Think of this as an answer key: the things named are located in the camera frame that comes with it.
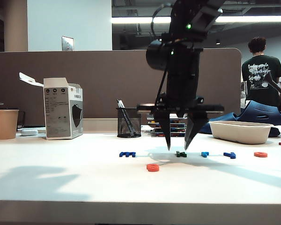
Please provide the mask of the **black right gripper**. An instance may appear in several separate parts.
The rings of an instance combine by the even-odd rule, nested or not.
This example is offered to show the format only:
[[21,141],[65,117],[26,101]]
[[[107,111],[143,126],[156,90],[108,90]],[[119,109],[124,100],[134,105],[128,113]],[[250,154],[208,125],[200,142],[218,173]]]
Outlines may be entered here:
[[158,91],[156,100],[152,104],[138,104],[139,113],[154,114],[154,119],[160,124],[170,150],[170,113],[182,117],[187,113],[187,126],[185,130],[185,150],[188,149],[195,135],[208,122],[207,113],[222,113],[222,105],[205,105],[204,98],[197,96],[198,75],[181,75],[175,77],[169,73],[164,75],[167,79],[166,92]]

